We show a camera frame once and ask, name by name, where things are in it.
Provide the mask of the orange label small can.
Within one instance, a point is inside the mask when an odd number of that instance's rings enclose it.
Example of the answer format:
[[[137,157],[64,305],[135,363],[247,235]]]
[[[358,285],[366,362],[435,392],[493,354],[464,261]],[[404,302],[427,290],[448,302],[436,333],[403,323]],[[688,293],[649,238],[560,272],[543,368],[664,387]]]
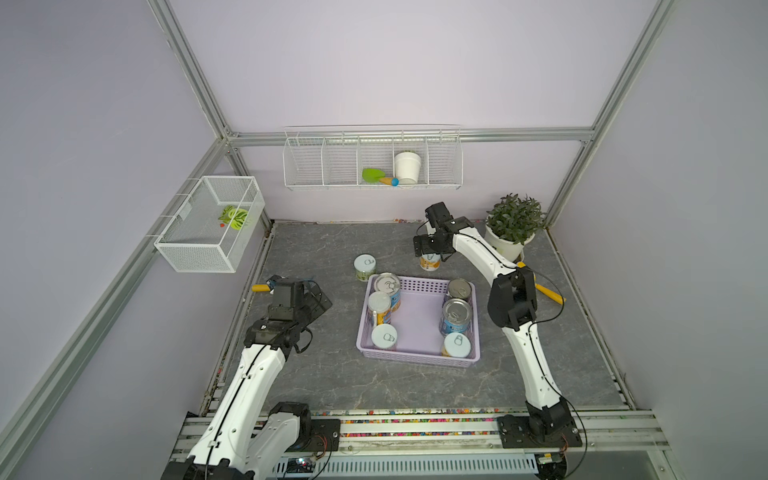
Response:
[[[441,265],[441,255],[423,254],[420,256],[419,264],[425,271],[436,271]]]

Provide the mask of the dark purple can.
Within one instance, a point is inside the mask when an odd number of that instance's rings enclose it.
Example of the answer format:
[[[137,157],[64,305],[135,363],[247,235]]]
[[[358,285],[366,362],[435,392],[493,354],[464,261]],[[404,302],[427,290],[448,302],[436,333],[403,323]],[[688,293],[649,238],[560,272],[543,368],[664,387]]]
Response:
[[[448,282],[446,287],[446,298],[448,300],[460,299],[468,301],[472,295],[472,286],[463,278],[455,278]]]

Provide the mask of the blue soup can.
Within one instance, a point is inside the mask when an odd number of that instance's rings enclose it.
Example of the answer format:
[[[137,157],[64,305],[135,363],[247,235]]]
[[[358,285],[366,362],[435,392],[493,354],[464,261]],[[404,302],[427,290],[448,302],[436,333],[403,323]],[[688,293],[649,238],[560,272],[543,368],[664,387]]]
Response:
[[[376,292],[382,292],[390,298],[390,311],[395,312],[401,305],[401,281],[400,278],[390,272],[381,273],[373,283]]]
[[[470,328],[471,320],[472,308],[467,301],[457,298],[449,299],[442,307],[439,330],[444,336],[451,333],[463,334]]]

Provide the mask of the green label small can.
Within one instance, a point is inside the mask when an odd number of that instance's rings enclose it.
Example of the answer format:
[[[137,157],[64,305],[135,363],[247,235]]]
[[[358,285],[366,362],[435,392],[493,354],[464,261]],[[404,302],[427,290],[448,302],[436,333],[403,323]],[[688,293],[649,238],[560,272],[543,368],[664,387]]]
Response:
[[[360,254],[354,259],[353,266],[356,278],[361,282],[367,282],[376,273],[377,260],[371,254]]]

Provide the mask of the tall colourful snack tube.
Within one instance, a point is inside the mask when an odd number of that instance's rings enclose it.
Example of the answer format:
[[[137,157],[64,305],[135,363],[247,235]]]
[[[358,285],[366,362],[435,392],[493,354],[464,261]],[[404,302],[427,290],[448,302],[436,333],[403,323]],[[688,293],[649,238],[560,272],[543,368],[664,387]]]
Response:
[[[367,302],[367,317],[372,327],[391,322],[391,297],[380,291],[374,291]]]

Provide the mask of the pink label small can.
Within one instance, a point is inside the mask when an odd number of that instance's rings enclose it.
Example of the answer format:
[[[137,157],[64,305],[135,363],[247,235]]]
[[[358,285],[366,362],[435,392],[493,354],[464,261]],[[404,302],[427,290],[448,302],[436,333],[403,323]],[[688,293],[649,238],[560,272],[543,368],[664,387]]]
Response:
[[[371,342],[377,349],[391,350],[398,341],[397,329],[389,324],[380,324],[373,328],[371,332]]]

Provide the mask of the yellow label small can front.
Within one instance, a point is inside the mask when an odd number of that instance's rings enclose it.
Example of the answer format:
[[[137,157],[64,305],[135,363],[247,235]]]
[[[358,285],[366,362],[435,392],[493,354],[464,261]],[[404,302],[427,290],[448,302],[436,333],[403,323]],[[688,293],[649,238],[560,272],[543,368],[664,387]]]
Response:
[[[441,353],[446,357],[468,358],[472,353],[472,342],[463,333],[449,333],[444,337]]]

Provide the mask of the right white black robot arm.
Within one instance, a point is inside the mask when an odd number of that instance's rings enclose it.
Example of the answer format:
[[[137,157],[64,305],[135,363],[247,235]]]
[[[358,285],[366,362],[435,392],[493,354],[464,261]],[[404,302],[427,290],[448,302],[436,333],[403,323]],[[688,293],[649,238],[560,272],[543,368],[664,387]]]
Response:
[[[427,232],[413,237],[417,256],[438,254],[443,259],[463,255],[490,284],[487,311],[513,350],[526,395],[526,418],[514,417],[500,425],[505,436],[522,433],[542,447],[576,447],[586,440],[579,417],[571,411],[549,369],[540,342],[538,300],[534,273],[505,260],[465,217],[453,217],[446,205],[425,209]]]

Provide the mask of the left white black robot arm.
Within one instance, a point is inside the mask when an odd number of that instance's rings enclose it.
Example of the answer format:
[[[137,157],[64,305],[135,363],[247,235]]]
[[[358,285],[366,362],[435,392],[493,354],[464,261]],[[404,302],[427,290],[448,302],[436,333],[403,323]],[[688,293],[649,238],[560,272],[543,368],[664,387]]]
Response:
[[[182,462],[169,462],[163,479],[265,479],[281,456],[310,439],[311,413],[304,403],[282,402],[254,432],[268,393],[301,335],[331,308],[313,280],[272,277],[266,314],[247,330],[235,378],[205,432]]]

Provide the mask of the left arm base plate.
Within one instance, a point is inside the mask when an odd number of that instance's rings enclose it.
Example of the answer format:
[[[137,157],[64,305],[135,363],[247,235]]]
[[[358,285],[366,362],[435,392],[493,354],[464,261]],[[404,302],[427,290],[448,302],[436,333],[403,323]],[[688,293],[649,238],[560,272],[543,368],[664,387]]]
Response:
[[[291,452],[335,452],[341,439],[341,421],[322,417],[302,420],[299,436],[289,448]]]

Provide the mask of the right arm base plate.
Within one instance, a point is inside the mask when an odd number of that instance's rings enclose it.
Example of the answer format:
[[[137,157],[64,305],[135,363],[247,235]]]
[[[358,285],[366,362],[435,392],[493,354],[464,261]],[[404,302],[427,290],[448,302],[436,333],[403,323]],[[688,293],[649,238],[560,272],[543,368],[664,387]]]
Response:
[[[571,417],[546,423],[537,417],[504,415],[498,417],[496,423],[505,449],[564,450],[584,445],[576,422]]]

